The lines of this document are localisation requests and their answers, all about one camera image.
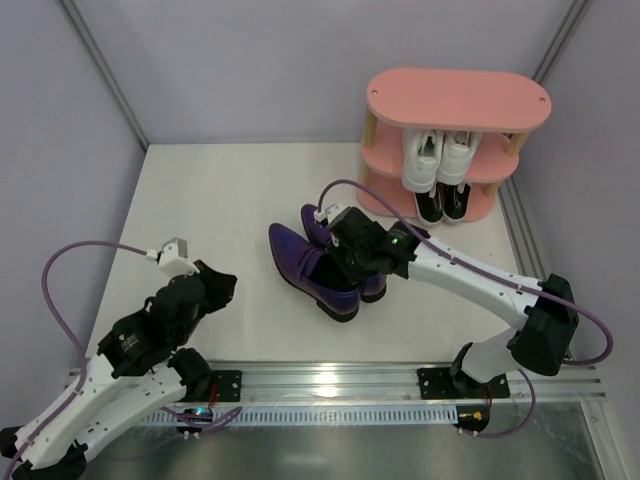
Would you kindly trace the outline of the purple loafer shoe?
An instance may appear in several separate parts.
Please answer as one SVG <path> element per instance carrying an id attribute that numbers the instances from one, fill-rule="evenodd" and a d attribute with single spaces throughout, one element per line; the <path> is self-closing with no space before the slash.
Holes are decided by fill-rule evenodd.
<path id="1" fill-rule="evenodd" d="M 280 223 L 268 228 L 272 258 L 282 278 L 313 298 L 337 322 L 351 321 L 360 307 L 360 293 L 350 285 L 333 258 Z"/>
<path id="2" fill-rule="evenodd" d="M 387 277 L 383 274 L 365 275 L 359 267 L 347 264 L 341 250 L 333 245 L 329 230 L 315 219 L 317 207 L 305 204 L 301 207 L 301 221 L 308 241 L 325 252 L 316 265 L 312 279 L 323 286 L 349 291 L 357 288 L 365 303 L 381 300 L 387 292 Z"/>

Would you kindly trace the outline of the black canvas sneaker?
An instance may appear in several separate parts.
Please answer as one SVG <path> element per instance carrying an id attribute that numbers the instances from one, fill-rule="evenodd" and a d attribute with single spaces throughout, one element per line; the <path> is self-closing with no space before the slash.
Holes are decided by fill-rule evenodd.
<path id="1" fill-rule="evenodd" d="M 438 184 L 425 193 L 415 193 L 414 200 L 418 220 L 427 226 L 439 223 L 443 218 L 443 200 Z"/>
<path id="2" fill-rule="evenodd" d="M 465 217 L 470 193 L 471 185 L 467 183 L 443 187 L 443 215 L 447 221 L 459 222 Z"/>

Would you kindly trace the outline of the white sneaker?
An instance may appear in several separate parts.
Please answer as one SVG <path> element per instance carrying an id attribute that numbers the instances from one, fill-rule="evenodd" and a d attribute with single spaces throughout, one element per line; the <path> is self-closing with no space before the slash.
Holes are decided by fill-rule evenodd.
<path id="1" fill-rule="evenodd" d="M 439 130 L 404 129 L 402 183 L 414 193 L 428 192 L 436 180 L 444 134 Z"/>
<path id="2" fill-rule="evenodd" d="M 473 131 L 445 131 L 442 155 L 436 180 L 445 185 L 459 185 L 465 180 L 483 134 Z"/>

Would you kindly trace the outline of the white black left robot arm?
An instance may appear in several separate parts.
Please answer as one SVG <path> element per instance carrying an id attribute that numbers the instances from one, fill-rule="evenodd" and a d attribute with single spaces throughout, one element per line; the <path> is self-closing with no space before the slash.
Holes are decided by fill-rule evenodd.
<path id="1" fill-rule="evenodd" d="M 200 321 L 233 299 L 236 276 L 196 261 L 116 321 L 79 377 L 30 423 L 1 432 L 8 479 L 78 479 L 139 420 L 208 397 L 213 372 L 187 347 Z"/>

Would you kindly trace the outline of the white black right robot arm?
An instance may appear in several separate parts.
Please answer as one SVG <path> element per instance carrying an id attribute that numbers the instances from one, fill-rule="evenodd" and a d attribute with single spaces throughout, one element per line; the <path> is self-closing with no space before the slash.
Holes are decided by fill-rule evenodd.
<path id="1" fill-rule="evenodd" d="M 500 375 L 524 368 L 558 374 L 579 320 L 567 280 L 510 274 L 464 255 L 405 220 L 384 228 L 360 209 L 334 204 L 314 213 L 330 235 L 329 253 L 357 283 L 373 274 L 435 285 L 499 317 L 507 329 L 469 342 L 449 369 L 454 389 L 471 398 Z"/>

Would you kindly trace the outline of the pink shoe shelf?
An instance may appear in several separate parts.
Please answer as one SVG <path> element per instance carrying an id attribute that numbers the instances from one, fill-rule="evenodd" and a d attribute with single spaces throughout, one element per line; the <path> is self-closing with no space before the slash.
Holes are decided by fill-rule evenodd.
<path id="1" fill-rule="evenodd" d="M 361 181 L 401 215 L 416 216 L 401 182 L 406 128 L 472 131 L 482 136 L 466 173 L 471 187 L 465 221 L 490 213 L 497 190 L 516 170 L 530 133 L 549 118 L 552 102 L 539 84 L 499 71 L 394 68 L 367 86 Z"/>

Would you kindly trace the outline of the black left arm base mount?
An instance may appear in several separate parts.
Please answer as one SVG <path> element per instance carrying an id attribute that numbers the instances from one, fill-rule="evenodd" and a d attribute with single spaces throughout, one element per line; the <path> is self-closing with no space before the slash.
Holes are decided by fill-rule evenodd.
<path id="1" fill-rule="evenodd" d="M 237 403 L 241 400 L 243 373 L 241 370 L 214 370 L 211 376 L 210 403 Z"/>

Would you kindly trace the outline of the aluminium rail frame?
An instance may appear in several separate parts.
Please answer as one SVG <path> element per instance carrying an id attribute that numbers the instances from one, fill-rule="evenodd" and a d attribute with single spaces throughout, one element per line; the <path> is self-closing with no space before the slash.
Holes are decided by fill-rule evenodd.
<path id="1" fill-rule="evenodd" d="M 534 373 L 506 373 L 511 396 L 488 400 L 422 400 L 416 370 L 449 367 L 447 364 L 327 363 L 327 362 L 212 362 L 214 370 L 241 370 L 241 400 L 217 405 L 373 405 L 427 402 L 430 404 L 478 404 L 495 406 L 508 401 L 538 402 L 603 400 L 604 386 L 592 367 L 564 367 L 554 377 Z M 186 404 L 209 405 L 211 384 Z"/>

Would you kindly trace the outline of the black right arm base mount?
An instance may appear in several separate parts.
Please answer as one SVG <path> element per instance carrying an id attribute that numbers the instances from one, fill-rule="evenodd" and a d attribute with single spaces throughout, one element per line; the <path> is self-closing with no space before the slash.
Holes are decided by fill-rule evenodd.
<path id="1" fill-rule="evenodd" d="M 449 370 L 449 367 L 422 367 L 416 370 L 422 400 L 488 400 L 511 396 L 505 374 L 494 377 L 486 384 L 469 386 L 454 380 Z"/>

